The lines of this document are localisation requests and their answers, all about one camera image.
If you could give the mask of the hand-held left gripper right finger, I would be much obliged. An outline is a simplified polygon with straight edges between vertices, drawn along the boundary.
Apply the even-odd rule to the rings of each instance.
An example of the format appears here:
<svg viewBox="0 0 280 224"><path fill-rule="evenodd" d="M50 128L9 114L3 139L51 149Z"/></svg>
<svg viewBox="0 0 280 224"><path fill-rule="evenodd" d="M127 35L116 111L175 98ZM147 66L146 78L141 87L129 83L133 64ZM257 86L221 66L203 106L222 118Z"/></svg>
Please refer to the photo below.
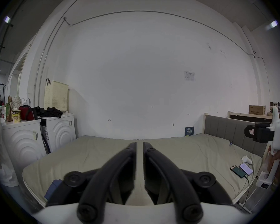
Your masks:
<svg viewBox="0 0 280 224"><path fill-rule="evenodd" d="M206 171L179 169L150 143L143 143L145 190L154 205L174 203L178 224L197 224L203 217L201 203L232 206L216 177Z"/></svg>

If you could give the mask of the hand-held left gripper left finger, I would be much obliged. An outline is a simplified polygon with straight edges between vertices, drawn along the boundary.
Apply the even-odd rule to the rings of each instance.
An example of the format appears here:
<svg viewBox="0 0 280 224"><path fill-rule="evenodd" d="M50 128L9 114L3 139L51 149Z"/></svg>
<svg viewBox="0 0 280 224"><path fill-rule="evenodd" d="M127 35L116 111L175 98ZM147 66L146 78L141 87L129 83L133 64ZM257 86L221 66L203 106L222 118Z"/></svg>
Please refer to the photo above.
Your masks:
<svg viewBox="0 0 280 224"><path fill-rule="evenodd" d="M102 224L106 203L126 204L135 184L137 143L109 159L101 168L67 173L45 207L78 203L77 217L84 224Z"/></svg>

